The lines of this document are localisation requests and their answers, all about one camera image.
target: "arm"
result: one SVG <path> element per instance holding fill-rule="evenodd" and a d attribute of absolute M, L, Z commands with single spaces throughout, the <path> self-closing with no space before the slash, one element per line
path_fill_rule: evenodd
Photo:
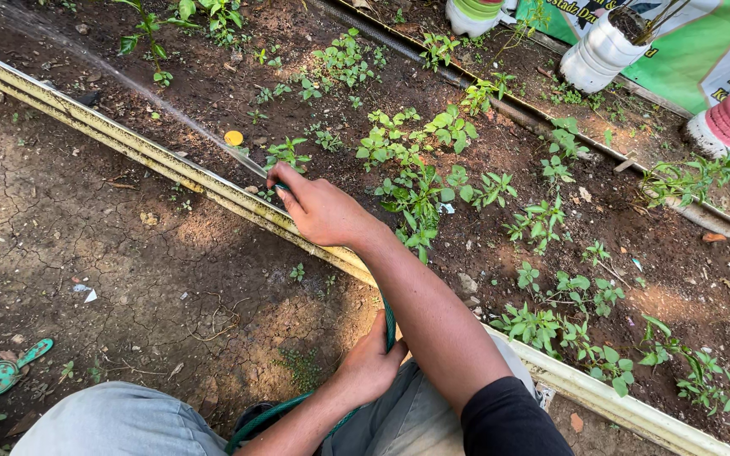
<path fill-rule="evenodd" d="M 276 192 L 306 239 L 349 247 L 368 265 L 413 357 L 459 416 L 481 388 L 512 376 L 461 299 L 387 225 L 326 180 L 306 180 L 286 163 L 269 171 L 267 185 L 276 182 L 289 186 L 291 192 Z"/>
<path fill-rule="evenodd" d="M 380 310 L 370 333 L 357 341 L 329 381 L 235 454 L 314 453 L 348 412 L 379 398 L 390 387 L 407 355 L 407 345 L 400 340 L 386 352 L 386 333 L 384 310 Z"/>

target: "person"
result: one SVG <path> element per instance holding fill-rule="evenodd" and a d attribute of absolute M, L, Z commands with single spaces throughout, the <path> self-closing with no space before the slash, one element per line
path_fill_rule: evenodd
<path fill-rule="evenodd" d="M 306 239 L 349 247 L 368 265 L 403 337 L 386 350 L 380 310 L 328 381 L 234 454 L 573 454 L 534 400 L 519 358 L 387 225 L 328 181 L 309 181 L 284 162 L 269 171 L 267 186 L 276 182 L 289 187 L 275 191 Z M 402 364 L 408 350 L 413 357 Z M 225 444 L 178 399 L 111 381 L 61 400 L 11 454 L 215 456 Z"/>

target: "green banner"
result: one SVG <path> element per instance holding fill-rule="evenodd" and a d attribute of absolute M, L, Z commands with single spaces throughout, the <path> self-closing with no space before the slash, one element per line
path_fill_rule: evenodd
<path fill-rule="evenodd" d="M 575 44 L 605 10 L 621 0 L 546 0 L 548 24 L 537 29 Z M 535 0 L 521 0 L 516 15 L 526 17 Z M 683 2 L 673 6 L 672 11 Z M 629 5 L 652 20 L 668 0 L 636 0 Z M 644 57 L 624 68 L 624 76 L 693 114 L 717 104 L 730 93 L 730 0 L 692 0 L 656 31 Z"/>

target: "green plastic scoop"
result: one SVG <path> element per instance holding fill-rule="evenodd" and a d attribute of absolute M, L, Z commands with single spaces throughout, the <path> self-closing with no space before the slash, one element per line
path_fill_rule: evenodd
<path fill-rule="evenodd" d="M 53 347 L 53 339 L 44 339 L 27 350 L 25 356 L 15 363 L 12 361 L 0 361 L 0 394 L 15 385 L 15 382 L 21 377 L 19 370 L 37 358 L 44 355 L 47 350 Z"/>

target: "cracked dry soil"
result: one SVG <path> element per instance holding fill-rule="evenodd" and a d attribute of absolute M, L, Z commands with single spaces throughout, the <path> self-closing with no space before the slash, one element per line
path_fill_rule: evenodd
<path fill-rule="evenodd" d="M 273 362 L 278 349 L 316 347 L 324 379 L 368 331 L 376 290 L 172 186 L 24 104 L 0 103 L 0 351 L 55 343 L 0 396 L 0 445 L 18 440 L 6 434 L 19 421 L 93 385 L 95 358 L 108 370 L 101 380 L 183 399 L 228 437 L 249 403 L 298 393 Z M 191 211 L 177 210 L 183 200 Z M 296 284 L 299 262 L 307 273 Z M 320 298 L 329 275 L 337 281 Z M 97 299 L 85 303 L 76 285 Z M 58 382 L 69 361 L 74 377 Z M 39 394 L 42 384 L 53 392 Z M 669 454 L 565 399 L 550 413 L 577 455 Z"/>

